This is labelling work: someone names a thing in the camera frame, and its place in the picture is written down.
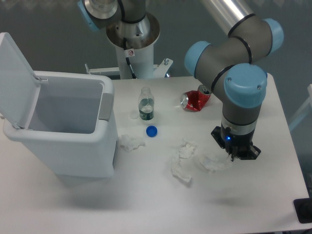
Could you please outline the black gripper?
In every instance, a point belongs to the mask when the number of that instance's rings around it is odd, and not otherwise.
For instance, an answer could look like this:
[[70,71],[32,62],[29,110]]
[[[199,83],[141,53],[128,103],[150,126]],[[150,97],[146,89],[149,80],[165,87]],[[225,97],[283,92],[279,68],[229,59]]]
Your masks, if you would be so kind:
[[239,158],[241,160],[255,160],[261,154],[261,150],[254,146],[252,139],[254,130],[247,134],[235,134],[229,127],[223,125],[216,126],[211,132],[212,137],[218,143],[220,148],[224,149],[231,161]]

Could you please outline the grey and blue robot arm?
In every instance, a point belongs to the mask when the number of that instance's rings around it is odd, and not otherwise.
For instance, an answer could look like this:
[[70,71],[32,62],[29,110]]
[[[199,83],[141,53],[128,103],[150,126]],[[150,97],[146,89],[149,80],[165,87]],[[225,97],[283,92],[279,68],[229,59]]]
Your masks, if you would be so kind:
[[[205,41],[193,44],[184,64],[223,104],[221,125],[212,131],[215,141],[231,158],[253,160],[261,152],[252,138],[267,87],[267,73],[254,63],[281,47],[283,29],[273,19],[259,18],[242,0],[205,0],[203,5],[228,40],[218,47]],[[154,76],[153,56],[138,55],[160,34],[145,1],[80,0],[78,6],[90,28],[106,29],[120,56],[122,78]]]

